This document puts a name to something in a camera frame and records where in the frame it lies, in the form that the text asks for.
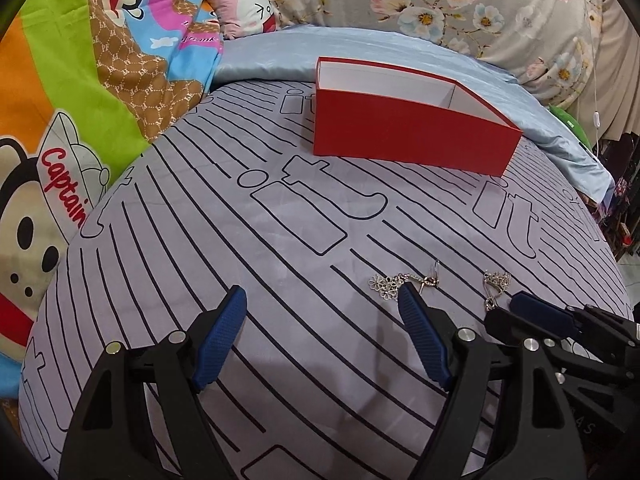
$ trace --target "tiled floor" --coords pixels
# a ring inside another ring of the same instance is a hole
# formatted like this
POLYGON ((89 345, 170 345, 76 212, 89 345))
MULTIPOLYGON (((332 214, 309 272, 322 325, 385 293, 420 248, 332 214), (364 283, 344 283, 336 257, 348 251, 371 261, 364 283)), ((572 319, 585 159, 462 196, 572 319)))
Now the tiled floor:
POLYGON ((626 254, 618 262, 622 281, 629 294, 631 306, 640 301, 640 256, 629 256, 626 254))

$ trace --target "pink fabric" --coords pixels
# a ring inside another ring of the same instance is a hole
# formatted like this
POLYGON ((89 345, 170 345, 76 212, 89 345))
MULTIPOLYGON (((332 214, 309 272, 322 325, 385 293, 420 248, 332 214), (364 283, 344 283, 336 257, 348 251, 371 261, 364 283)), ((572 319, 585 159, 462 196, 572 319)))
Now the pink fabric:
POLYGON ((225 39, 241 38, 276 30, 269 0, 207 0, 220 20, 225 39))

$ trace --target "open box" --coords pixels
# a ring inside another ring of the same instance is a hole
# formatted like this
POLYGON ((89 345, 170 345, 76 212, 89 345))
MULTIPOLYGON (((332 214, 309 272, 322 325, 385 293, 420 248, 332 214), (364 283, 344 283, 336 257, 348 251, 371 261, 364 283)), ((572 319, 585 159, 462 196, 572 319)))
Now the open box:
POLYGON ((502 176, 522 131, 458 81, 320 57, 315 155, 378 158, 502 176))

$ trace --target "mattress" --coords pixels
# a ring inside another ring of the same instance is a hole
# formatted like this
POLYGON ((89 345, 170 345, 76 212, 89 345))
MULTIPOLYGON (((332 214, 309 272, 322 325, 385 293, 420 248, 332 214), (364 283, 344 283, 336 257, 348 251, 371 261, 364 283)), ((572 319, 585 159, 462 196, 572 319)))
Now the mattress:
MULTIPOLYGON (((105 345, 151 345, 215 308, 233 284, 248 316, 200 394, 240 478, 405 479, 443 407, 397 305, 375 275, 429 274, 423 292, 484 333, 482 276, 498 304, 528 290, 630 317, 610 250, 576 192, 530 140, 502 178, 312 155, 314 86, 223 86, 128 168, 71 242, 28 342, 20 426, 57 475, 82 387, 105 345)), ((467 470, 488 444, 495 391, 467 470)), ((179 472, 156 392, 163 465, 179 472)))

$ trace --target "earring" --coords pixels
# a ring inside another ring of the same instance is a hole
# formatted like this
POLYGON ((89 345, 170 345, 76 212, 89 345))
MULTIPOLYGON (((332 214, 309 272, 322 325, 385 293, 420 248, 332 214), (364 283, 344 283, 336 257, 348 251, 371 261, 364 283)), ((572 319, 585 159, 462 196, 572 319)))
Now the earring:
POLYGON ((508 272, 485 272, 482 284, 487 294, 487 298, 484 300, 484 309, 489 311, 498 306, 497 299, 511 285, 511 275, 508 272))
POLYGON ((437 287, 440 283, 438 278, 438 268, 440 262, 436 260, 433 272, 430 276, 416 276, 415 274, 396 274, 395 276, 386 277, 376 274, 369 280, 369 287, 380 294, 383 300, 398 300, 398 289, 406 282, 420 283, 419 294, 425 286, 437 287))

